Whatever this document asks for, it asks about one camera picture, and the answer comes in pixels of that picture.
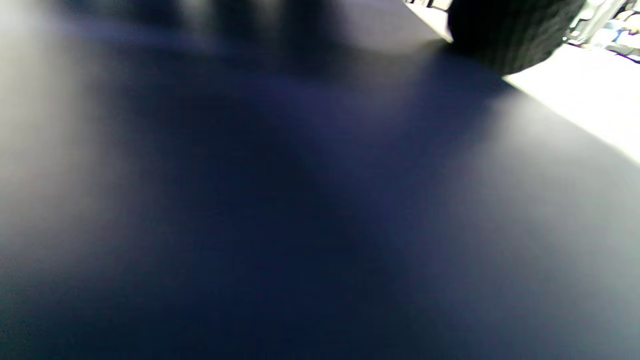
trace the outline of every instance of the dark blue surface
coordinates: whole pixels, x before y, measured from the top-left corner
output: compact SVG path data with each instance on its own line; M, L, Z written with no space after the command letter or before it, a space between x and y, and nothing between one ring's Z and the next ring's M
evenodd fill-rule
M399 1L2 5L1 359L635 359L640 170Z

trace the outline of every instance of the white floor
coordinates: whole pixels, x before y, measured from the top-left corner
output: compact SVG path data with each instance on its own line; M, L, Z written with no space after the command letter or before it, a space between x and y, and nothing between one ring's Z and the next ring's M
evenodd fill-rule
M407 6L451 41L445 12ZM551 59L505 80L640 164L640 64L564 45Z

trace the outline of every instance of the white surface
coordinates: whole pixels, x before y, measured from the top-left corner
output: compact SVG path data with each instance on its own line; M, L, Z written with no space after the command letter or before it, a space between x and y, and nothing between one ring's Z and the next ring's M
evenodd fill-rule
M408 6L451 41L446 13ZM505 80L640 164L639 64L563 45L549 60Z

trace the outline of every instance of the black fuzzy object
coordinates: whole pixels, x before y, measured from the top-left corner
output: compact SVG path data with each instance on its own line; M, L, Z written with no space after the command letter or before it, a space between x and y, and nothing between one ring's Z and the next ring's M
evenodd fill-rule
M449 30L457 50L500 75L548 59L584 0L454 0Z

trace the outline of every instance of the black knit fabric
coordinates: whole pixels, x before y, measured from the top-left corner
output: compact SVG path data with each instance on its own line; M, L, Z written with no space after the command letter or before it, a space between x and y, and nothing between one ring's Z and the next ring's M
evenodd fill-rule
M561 45L584 0L454 0L455 48L502 75L532 67Z

